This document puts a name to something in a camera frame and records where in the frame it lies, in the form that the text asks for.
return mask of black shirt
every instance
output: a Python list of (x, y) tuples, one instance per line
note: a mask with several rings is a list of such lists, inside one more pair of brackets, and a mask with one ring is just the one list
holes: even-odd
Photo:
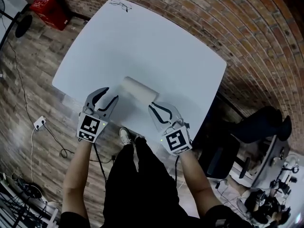
[[(229, 207), (224, 205), (218, 205), (211, 208), (205, 215), (203, 219), (193, 218), (193, 217), (167, 217), (167, 220), (157, 220), (157, 217), (153, 218), (153, 221), (158, 222), (158, 224), (168, 223), (171, 227), (208, 227), (208, 228), (251, 228), (252, 226), (244, 221), (239, 215), (234, 213)], [(149, 226), (150, 221), (145, 220), (141, 227)], [(89, 220), (83, 218), (82, 216), (71, 213), (64, 212), (61, 214), (61, 221), (59, 228), (67, 227), (82, 227), (89, 228)], [(111, 224), (106, 224), (102, 226), (103, 228), (111, 228)]]

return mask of person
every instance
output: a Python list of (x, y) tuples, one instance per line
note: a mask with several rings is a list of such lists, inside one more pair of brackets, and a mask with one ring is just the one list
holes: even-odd
[(237, 183), (231, 176), (227, 177), (228, 184), (233, 187), (242, 198), (245, 198), (245, 206), (258, 223), (269, 225), (268, 228), (285, 224), (290, 217), (290, 208), (285, 209), (275, 198), (276, 190), (270, 189), (266, 194), (259, 188), (247, 188)]
[[(200, 219), (189, 217), (179, 205), (175, 180), (153, 154), (146, 140), (136, 136), (134, 148), (127, 129), (120, 129), (124, 144), (105, 185), (104, 225), (112, 227), (251, 227), (214, 195), (210, 183), (192, 151), (180, 154), (185, 181), (194, 197)], [(92, 143), (82, 140), (68, 167), (63, 183), (60, 228), (90, 227), (84, 204)]]

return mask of power strip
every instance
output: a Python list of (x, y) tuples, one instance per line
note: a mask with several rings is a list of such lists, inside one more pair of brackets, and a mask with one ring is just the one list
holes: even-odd
[(41, 128), (46, 122), (46, 118), (44, 116), (41, 116), (37, 121), (34, 122), (34, 128), (38, 131), (38, 129)]

